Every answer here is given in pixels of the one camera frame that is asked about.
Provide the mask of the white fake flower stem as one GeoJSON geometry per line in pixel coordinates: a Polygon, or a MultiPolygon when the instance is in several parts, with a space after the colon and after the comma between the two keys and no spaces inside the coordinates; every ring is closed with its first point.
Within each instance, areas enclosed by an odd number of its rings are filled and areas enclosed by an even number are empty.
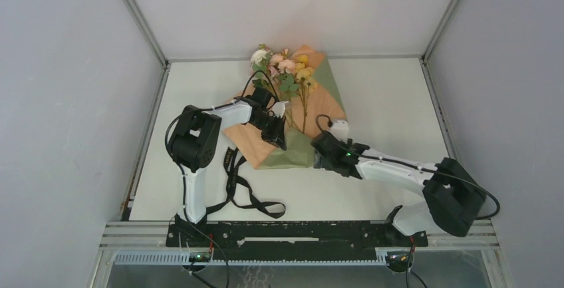
{"type": "Polygon", "coordinates": [[[260,44],[259,48],[252,54],[250,67],[254,74],[251,81],[254,86],[263,86],[267,76],[270,76],[269,62],[272,55],[271,49],[265,44],[260,44]]]}

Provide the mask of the yellow fake flower stem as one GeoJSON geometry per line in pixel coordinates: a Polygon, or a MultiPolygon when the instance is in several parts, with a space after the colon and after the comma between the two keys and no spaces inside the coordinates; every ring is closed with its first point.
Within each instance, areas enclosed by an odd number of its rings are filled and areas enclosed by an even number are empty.
{"type": "Polygon", "coordinates": [[[295,80],[299,84],[297,94],[301,100],[303,107],[303,121],[301,125],[301,132],[305,133],[307,116],[308,116],[308,102],[310,94],[317,88],[318,84],[314,79],[315,67],[309,63],[307,55],[298,55],[295,59],[295,80]]]}

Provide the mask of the pink fake flower stem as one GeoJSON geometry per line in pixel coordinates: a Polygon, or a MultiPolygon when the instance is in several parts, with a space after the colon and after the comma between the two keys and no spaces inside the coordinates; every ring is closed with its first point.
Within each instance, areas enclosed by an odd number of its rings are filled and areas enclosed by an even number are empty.
{"type": "Polygon", "coordinates": [[[293,107],[298,106],[301,116],[306,115],[305,112],[305,96],[303,81],[297,77],[297,62],[288,57],[288,50],[285,49],[280,53],[274,53],[266,48],[268,53],[267,70],[269,78],[275,84],[275,92],[279,100],[290,102],[290,106],[286,108],[286,114],[289,117],[291,126],[294,128],[304,129],[304,119],[299,124],[297,122],[297,113],[293,107]]]}

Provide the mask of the orange wrapping paper sheet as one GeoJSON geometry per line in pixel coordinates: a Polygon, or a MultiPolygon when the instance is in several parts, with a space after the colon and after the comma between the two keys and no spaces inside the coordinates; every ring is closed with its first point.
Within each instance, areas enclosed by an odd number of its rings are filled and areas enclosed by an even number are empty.
{"type": "MultiPolygon", "coordinates": [[[[309,57],[309,63],[312,67],[315,67],[313,76],[318,84],[309,96],[305,133],[301,132],[301,128],[291,126],[286,111],[285,139],[287,149],[285,151],[262,141],[259,129],[251,124],[238,124],[223,131],[254,169],[309,168],[313,166],[314,149],[311,146],[311,141],[321,132],[321,128],[316,123],[318,115],[324,114],[337,120],[344,120],[347,117],[326,55],[307,45],[303,45],[294,52],[288,50],[288,57],[291,60],[295,61],[298,55],[309,57]]],[[[246,93],[252,93],[255,87],[257,86],[254,86],[251,82],[246,89],[246,93]]],[[[264,85],[259,87],[266,88],[278,97],[274,90],[275,84],[269,76],[267,76],[264,85]]],[[[297,113],[297,122],[300,124],[303,119],[301,111],[298,106],[294,106],[293,110],[297,113]]]]}

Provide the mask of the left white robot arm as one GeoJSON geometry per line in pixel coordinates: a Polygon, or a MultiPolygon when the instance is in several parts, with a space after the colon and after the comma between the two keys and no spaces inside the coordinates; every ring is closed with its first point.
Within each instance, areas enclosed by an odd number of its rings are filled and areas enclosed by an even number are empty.
{"type": "Polygon", "coordinates": [[[285,151],[287,106],[288,101],[268,106],[248,98],[233,99],[212,108],[189,105],[170,123],[165,147],[181,171],[182,204],[177,215],[187,223],[182,237],[190,245],[199,246],[208,237],[208,229],[202,224],[207,216],[204,182],[207,167],[215,156],[219,133],[238,124],[251,124],[259,129],[262,141],[285,151]]]}

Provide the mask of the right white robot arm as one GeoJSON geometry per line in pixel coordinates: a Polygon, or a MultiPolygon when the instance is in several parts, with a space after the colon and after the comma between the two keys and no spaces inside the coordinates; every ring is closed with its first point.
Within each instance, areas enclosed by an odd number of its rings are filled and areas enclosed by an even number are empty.
{"type": "Polygon", "coordinates": [[[384,236],[402,245],[411,235],[442,230],[465,237],[476,220],[490,219],[501,210],[499,200],[480,186],[455,159],[421,163],[388,156],[351,139],[339,140],[328,131],[311,142],[319,166],[346,178],[384,182],[422,198],[396,206],[386,218],[384,236]]]}

